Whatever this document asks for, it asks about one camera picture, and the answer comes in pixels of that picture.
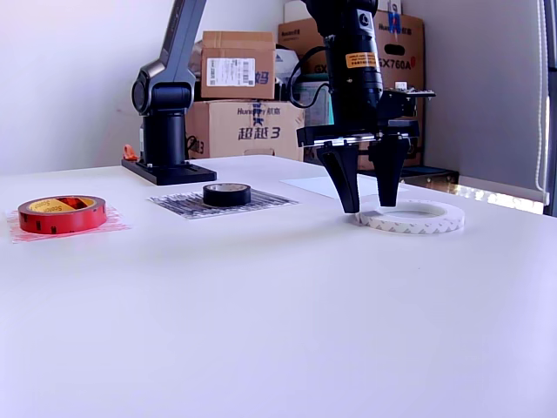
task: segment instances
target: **electrical tape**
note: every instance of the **electrical tape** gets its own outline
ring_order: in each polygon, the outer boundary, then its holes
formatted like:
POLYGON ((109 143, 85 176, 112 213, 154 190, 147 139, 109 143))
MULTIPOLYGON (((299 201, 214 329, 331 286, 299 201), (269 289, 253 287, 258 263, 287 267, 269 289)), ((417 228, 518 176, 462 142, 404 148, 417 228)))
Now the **electrical tape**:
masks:
POLYGON ((203 188, 203 203, 215 207, 244 206, 252 202, 252 188, 248 185, 222 183, 203 188))

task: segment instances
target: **tape roll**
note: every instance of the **tape roll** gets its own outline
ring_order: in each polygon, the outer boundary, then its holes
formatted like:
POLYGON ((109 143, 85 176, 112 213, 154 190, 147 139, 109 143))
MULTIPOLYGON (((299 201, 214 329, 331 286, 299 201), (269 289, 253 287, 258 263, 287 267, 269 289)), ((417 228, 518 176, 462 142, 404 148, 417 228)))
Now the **tape roll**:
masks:
POLYGON ((19 206, 19 225, 27 233, 79 233, 106 222, 106 202, 92 196, 58 196, 19 206))
POLYGON ((356 214, 361 225, 390 233, 429 235, 463 228, 465 214, 458 207, 427 200, 401 200, 395 207, 377 207, 356 214))
POLYGON ((216 207, 247 205, 252 201, 252 188, 248 185, 222 183, 203 188, 203 203, 216 207))

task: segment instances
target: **white tape roll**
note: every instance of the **white tape roll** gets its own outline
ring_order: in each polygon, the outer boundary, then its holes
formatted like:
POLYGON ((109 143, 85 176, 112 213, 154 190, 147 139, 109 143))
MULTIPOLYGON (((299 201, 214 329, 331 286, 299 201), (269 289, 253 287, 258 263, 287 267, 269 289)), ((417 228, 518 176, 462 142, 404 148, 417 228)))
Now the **white tape roll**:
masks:
POLYGON ((464 227, 458 207, 425 200, 401 200, 396 207, 378 207, 356 214, 361 225, 391 233, 449 233, 464 227))

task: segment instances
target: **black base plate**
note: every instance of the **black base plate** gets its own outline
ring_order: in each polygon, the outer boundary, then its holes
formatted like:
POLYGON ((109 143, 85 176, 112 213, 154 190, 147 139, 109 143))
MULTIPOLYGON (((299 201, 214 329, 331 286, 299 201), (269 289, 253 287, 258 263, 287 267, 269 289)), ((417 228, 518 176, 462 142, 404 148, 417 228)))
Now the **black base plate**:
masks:
POLYGON ((217 179, 215 172, 189 163, 176 167, 148 168, 143 163, 123 159, 122 165, 155 185, 184 185, 188 183, 204 183, 217 179))

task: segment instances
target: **white table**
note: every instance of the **white table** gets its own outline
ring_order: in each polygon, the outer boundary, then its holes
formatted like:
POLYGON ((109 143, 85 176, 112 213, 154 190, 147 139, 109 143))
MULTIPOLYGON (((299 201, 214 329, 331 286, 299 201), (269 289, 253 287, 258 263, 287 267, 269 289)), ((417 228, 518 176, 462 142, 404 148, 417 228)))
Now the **white table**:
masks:
POLYGON ((466 229, 382 233, 279 182, 321 167, 199 164, 301 204, 189 221, 146 199, 201 185, 0 178, 3 210, 82 193, 133 224, 14 245, 1 222, 0 417, 557 416, 557 219, 407 186, 466 229))

